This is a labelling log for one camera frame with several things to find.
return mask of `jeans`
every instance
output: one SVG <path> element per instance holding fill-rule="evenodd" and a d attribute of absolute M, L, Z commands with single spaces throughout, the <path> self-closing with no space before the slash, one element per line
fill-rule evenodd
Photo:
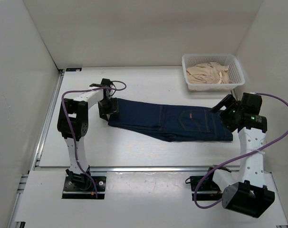
<path fill-rule="evenodd" d="M 219 113 L 210 108 L 150 104 L 118 99 L 119 112 L 110 115 L 109 126 L 149 135 L 167 142 L 232 141 Z"/>

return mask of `dark blue denim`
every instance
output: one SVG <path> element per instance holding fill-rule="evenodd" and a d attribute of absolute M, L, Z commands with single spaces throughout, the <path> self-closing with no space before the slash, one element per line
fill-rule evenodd
<path fill-rule="evenodd" d="M 219 113 L 210 108 L 150 104 L 118 99 L 119 113 L 110 115 L 109 126 L 124 128 L 167 142 L 232 141 Z"/>

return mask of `white wall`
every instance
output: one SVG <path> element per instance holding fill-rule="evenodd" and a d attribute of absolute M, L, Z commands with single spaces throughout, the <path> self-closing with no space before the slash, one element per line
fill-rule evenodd
<path fill-rule="evenodd" d="M 59 68 L 235 53 L 263 0 L 24 0 Z"/>
<path fill-rule="evenodd" d="M 0 228 L 28 172 L 57 78 L 22 0 L 0 0 Z"/>
<path fill-rule="evenodd" d="M 265 0 L 238 52 L 246 76 L 242 92 L 265 92 L 288 101 L 288 0 Z M 268 119 L 267 141 L 288 128 L 288 108 L 263 98 L 261 114 Z M 272 171 L 288 218 L 288 136 L 267 149 L 266 169 Z"/>

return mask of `denim pants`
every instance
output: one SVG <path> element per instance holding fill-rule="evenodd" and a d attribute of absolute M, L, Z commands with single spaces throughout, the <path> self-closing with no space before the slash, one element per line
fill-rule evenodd
<path fill-rule="evenodd" d="M 232 141 L 219 113 L 210 108 L 150 104 L 118 99 L 119 112 L 110 115 L 109 126 L 149 135 L 167 142 Z"/>

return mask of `robotic arm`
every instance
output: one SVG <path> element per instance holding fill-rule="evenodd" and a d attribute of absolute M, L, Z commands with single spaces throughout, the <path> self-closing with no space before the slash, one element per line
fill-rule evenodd
<path fill-rule="evenodd" d="M 103 79 L 101 84 L 91 84 L 89 89 L 97 87 L 111 88 L 112 85 L 112 81 Z M 98 103 L 100 118 L 108 121 L 110 114 L 119 111 L 117 99 L 111 98 L 110 89 L 100 89 L 83 93 L 74 99 L 65 98 L 64 101 L 77 140 L 78 162 L 80 167 L 82 167 L 86 173 L 90 174 L 90 167 L 86 160 L 84 146 L 84 136 L 88 130 L 88 110 Z M 58 131 L 61 132 L 64 137 L 69 152 L 70 168 L 66 170 L 66 173 L 72 183 L 78 185 L 80 188 L 85 188 L 88 182 L 90 183 L 90 180 L 88 180 L 88 177 L 81 171 L 77 164 L 74 140 L 62 106 L 58 116 Z"/>
<path fill-rule="evenodd" d="M 212 112 L 226 107 L 220 114 L 222 124 L 230 131 L 238 129 L 241 155 L 257 150 L 264 144 L 267 119 L 260 116 L 260 95 L 244 93 L 241 101 L 227 95 Z M 258 218 L 275 200 L 264 179 L 263 152 L 243 158 L 235 180 L 228 169 L 218 169 L 209 178 L 222 191 L 222 206 Z"/>

